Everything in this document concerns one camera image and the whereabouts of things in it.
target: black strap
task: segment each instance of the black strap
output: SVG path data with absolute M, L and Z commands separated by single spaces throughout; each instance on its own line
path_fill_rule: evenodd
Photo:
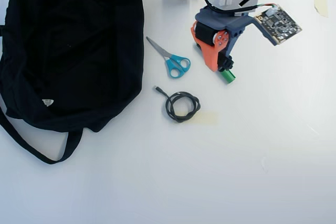
M 32 153 L 34 156 L 36 156 L 39 160 L 52 165 L 56 164 L 59 162 L 63 162 L 67 158 L 69 158 L 72 153 L 75 151 L 77 148 L 80 139 L 83 134 L 83 129 L 80 131 L 74 131 L 74 132 L 69 132 L 68 134 L 68 139 L 67 139 L 67 144 L 65 147 L 65 151 L 63 154 L 63 157 L 58 160 L 54 161 L 51 160 L 50 158 L 46 157 L 42 153 L 38 152 L 35 150 L 33 147 L 31 147 L 21 136 L 20 134 L 16 131 L 16 129 L 12 126 L 12 124 L 9 122 L 3 111 L 0 109 L 0 125 L 5 129 L 5 131 L 24 149 Z
M 0 25 L 0 37 L 2 37 L 2 30 L 4 29 L 4 25 Z

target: white table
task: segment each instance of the white table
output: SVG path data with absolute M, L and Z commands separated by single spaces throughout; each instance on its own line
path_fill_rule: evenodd
M 226 85 L 190 33 L 204 1 L 143 0 L 145 36 L 189 57 L 190 71 L 171 80 L 145 41 L 142 93 L 100 133 L 85 130 L 58 165 L 43 164 L 0 129 L 0 223 L 334 223 L 332 1 L 324 18 L 313 0 L 260 0 L 280 4 L 303 32 L 274 47 L 247 27 L 232 52 L 237 80 Z M 154 85 L 199 97 L 198 120 L 172 122 Z M 11 122 L 32 146 L 61 155 L 65 134 Z

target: bag logo patch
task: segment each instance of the bag logo patch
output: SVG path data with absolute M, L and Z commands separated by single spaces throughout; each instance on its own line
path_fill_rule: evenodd
M 45 106 L 49 107 L 50 105 L 52 105 L 54 103 L 53 100 L 51 99 L 42 99 L 43 103 Z

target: green cylinder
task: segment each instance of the green cylinder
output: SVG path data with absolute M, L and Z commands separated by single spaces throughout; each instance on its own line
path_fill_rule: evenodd
M 235 75 L 230 70 L 224 70 L 221 74 L 227 83 L 231 83 L 236 79 Z

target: scissors blade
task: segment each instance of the scissors blade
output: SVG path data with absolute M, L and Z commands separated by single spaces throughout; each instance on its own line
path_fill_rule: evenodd
M 146 37 L 146 39 L 149 41 L 149 43 L 163 56 L 171 58 L 172 54 L 164 50 L 162 47 L 160 47 L 157 43 L 155 43 L 151 38 Z

